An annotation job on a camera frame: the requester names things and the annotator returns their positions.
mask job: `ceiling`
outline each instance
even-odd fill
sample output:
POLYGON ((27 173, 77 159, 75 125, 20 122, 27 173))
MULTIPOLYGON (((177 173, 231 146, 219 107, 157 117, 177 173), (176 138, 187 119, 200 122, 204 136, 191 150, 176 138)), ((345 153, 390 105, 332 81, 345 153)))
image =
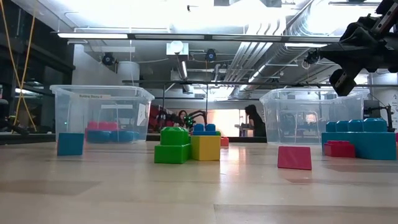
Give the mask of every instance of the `ceiling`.
MULTIPOLYGON (((262 0, 13 0, 24 10, 33 13, 36 10, 38 19, 46 23, 52 29, 60 32, 151 32, 151 33, 181 33, 181 34, 259 34, 281 35, 281 24, 290 24, 294 15, 311 0, 282 0, 282 8, 265 7, 262 0), (269 24, 266 32, 261 31, 261 24, 269 24)), ((341 35, 345 27, 356 14, 350 13, 348 21, 342 21, 332 31, 338 30, 335 35, 341 35)), ((327 18, 322 20, 324 26, 331 26, 327 18)), ((310 20, 312 24, 320 23, 319 19, 310 20)), ((130 41, 130 40, 91 40, 85 44, 85 51, 96 60, 103 56, 104 47, 116 47, 114 56, 119 60, 132 60, 140 63, 141 75, 146 80, 168 80, 171 69, 177 66, 177 61, 166 56, 167 41, 130 41)), ((203 52, 215 49, 217 61, 231 64, 240 47, 244 43, 239 42, 187 42, 189 50, 193 54, 187 62, 187 68, 204 69, 213 68, 217 63, 204 63, 203 52)), ((266 51, 270 56, 274 54, 271 49, 278 50, 279 45, 272 45, 266 51)), ((280 75, 280 82, 303 82, 319 80, 318 74, 325 76, 324 71, 336 68, 330 62, 321 62, 309 69, 302 65, 303 55, 308 47, 291 47, 293 52, 289 58, 275 67, 271 73, 265 75, 280 75)), ((251 69, 258 69, 264 63, 267 56, 259 58, 251 69)), ((253 72, 243 75, 241 81, 248 80, 253 72)), ((189 73, 188 77, 203 75, 205 73, 189 73)))

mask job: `lego duplo block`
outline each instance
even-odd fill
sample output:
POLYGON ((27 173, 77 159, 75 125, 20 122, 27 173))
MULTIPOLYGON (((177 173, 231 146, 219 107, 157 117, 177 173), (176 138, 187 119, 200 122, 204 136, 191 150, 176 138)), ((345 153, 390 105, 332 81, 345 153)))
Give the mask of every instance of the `lego duplo block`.
POLYGON ((206 128, 203 124, 196 124, 193 127, 192 135, 194 136, 217 136, 216 126, 207 124, 206 128))
POLYGON ((349 141, 328 141, 324 148, 326 156, 355 158, 355 147, 349 141))
POLYGON ((192 136, 192 158, 198 161, 218 161, 220 159, 220 136, 192 136))
POLYGON ((83 155, 85 135, 80 133, 59 133, 57 142, 58 156, 83 155))
MULTIPOLYGON (((352 125, 358 122, 348 122, 347 129, 355 129, 352 125)), ((322 151, 328 141, 349 141, 355 147, 355 156, 362 159, 396 160, 395 133, 388 133, 387 123, 380 118, 368 118, 363 121, 363 131, 358 132, 326 132, 322 133, 322 151)))
POLYGON ((183 164, 191 157, 188 131, 166 127, 160 132, 160 145, 155 146, 155 163, 183 164))
POLYGON ((312 170, 309 147, 279 146, 278 168, 312 170))
POLYGON ((221 137, 221 147, 228 147, 229 146, 229 138, 221 137))

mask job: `yellow cable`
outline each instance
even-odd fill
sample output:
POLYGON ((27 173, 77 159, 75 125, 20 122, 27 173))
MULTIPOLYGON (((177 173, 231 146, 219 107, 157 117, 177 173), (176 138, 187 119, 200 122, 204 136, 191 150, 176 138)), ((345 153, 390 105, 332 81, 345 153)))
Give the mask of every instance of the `yellow cable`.
POLYGON ((15 120, 14 120, 14 125, 17 123, 18 112, 19 112, 19 105, 20 105, 20 103, 21 103, 21 98, 22 98, 22 100, 24 101, 25 109, 26 109, 26 111, 27 111, 27 114, 28 114, 28 116, 29 116, 29 119, 30 119, 30 121, 32 122, 33 127, 34 127, 34 129, 35 129, 35 131, 36 131, 36 125, 34 124, 33 119, 32 119, 32 117, 31 117, 31 115, 30 115, 29 108, 28 108, 28 106, 27 106, 27 104, 26 104, 26 100, 25 100, 24 94, 23 94, 23 92, 22 92, 23 82, 24 82, 25 74, 26 74, 26 70, 27 70, 27 64, 28 64, 28 61, 29 61, 30 44, 31 44, 31 42, 32 42, 32 36, 33 36, 33 30, 34 30, 34 24, 35 24, 35 13, 36 13, 36 10, 35 10, 35 7, 34 7, 34 14, 33 14, 33 20, 32 20, 32 27, 30 28, 30 37, 29 37, 29 43, 28 43, 27 57, 26 57, 26 60, 25 60, 25 68, 24 68, 24 74, 23 74, 23 77, 22 77, 22 85, 21 85, 21 82, 19 81, 19 77, 18 77, 18 70, 17 70, 17 67, 16 67, 16 65, 15 65, 14 57, 13 57, 13 55, 12 55, 11 43, 10 43, 10 38, 9 38, 9 33, 8 33, 7 20, 6 20, 6 14, 5 14, 5 12, 4 12, 4 4, 3 4, 3 1, 2 1, 2 0, 0 0, 0 6, 1 6, 1 12, 2 12, 2 19, 3 19, 3 22, 4 22, 4 28, 5 28, 5 30, 6 30, 7 44, 8 44, 8 49, 9 49, 10 58, 11 58, 11 62, 12 62, 12 67, 13 67, 13 69, 14 69, 14 74, 15 74, 15 76, 16 76, 16 80, 17 80, 19 89, 21 90, 21 92, 19 93, 19 99, 18 99, 18 105, 17 105, 17 111, 16 111, 16 118, 15 118, 15 120))

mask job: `plastic storage bin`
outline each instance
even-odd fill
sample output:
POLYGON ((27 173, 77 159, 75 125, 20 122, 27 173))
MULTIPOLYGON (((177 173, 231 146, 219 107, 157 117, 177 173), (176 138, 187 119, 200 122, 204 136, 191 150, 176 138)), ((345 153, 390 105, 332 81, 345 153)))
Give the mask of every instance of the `plastic storage bin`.
POLYGON ((145 141, 155 98, 136 86, 52 85, 59 133, 84 133, 88 143, 145 141))
POLYGON ((363 119, 368 89, 338 96, 333 89, 284 88, 260 98, 264 105, 267 142, 320 144, 329 121, 363 119))

